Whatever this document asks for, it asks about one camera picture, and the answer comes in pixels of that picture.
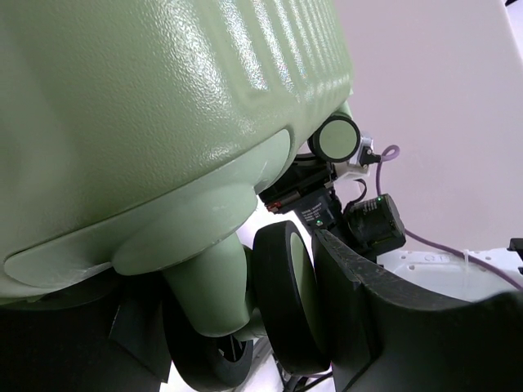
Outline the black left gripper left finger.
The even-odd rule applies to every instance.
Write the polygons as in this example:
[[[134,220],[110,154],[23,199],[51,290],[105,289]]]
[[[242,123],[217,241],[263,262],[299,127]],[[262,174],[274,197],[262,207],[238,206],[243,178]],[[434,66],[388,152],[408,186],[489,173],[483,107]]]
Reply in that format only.
[[[105,285],[76,304],[1,308],[3,391],[158,391],[171,357],[155,277]]]

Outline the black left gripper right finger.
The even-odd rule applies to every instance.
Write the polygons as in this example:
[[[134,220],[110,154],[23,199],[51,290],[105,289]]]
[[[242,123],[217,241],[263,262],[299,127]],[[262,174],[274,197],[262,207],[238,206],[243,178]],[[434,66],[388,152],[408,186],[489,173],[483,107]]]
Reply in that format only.
[[[338,391],[519,391],[522,295],[466,302],[419,287],[314,233]]]

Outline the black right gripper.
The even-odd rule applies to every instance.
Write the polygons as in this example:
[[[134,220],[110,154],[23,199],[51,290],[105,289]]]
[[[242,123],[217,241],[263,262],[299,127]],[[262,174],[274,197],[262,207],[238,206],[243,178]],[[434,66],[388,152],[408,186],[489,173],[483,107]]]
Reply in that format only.
[[[333,186],[336,179],[332,163],[312,153],[299,154],[260,199],[269,212],[295,213],[309,234],[326,229],[345,241],[347,224]]]

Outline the light green hard suitcase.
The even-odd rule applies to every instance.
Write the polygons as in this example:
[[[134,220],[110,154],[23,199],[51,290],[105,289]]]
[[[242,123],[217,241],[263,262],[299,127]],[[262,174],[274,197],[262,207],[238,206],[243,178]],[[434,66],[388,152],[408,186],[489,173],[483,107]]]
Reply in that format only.
[[[2,2],[1,308],[155,277],[195,390],[241,385],[258,333],[328,368],[295,224],[237,232],[351,79],[330,1]]]

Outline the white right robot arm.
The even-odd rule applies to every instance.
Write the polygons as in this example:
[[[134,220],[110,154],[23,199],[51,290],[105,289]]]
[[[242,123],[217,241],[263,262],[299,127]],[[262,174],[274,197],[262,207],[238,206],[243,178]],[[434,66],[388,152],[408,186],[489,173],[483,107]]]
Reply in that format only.
[[[348,166],[301,154],[261,200],[269,212],[292,212],[308,233],[327,229],[359,255],[420,287],[465,301],[522,289],[522,241],[507,249],[455,250],[409,232],[392,197],[365,194],[343,205],[334,184]]]

